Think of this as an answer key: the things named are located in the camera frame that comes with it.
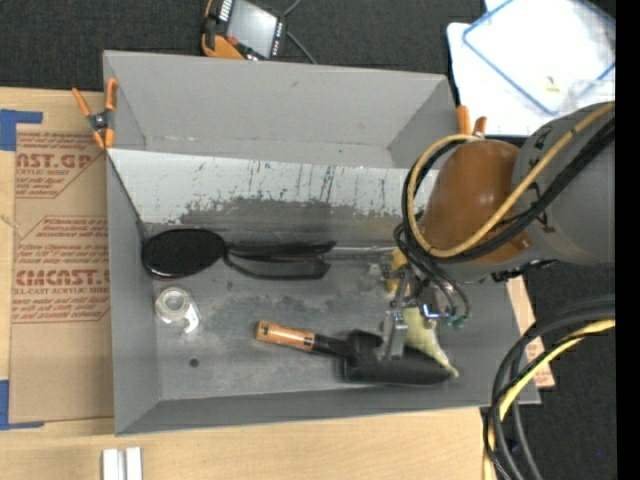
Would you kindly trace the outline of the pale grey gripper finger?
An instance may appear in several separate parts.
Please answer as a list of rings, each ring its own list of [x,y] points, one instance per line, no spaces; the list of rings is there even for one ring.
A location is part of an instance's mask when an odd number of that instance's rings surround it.
[[[401,358],[404,352],[408,323],[401,311],[394,313],[394,358]]]
[[[394,335],[395,335],[395,321],[396,321],[395,312],[387,311],[382,324],[382,331],[383,331],[382,358],[383,359],[390,359],[392,357],[393,342],[394,342]]]

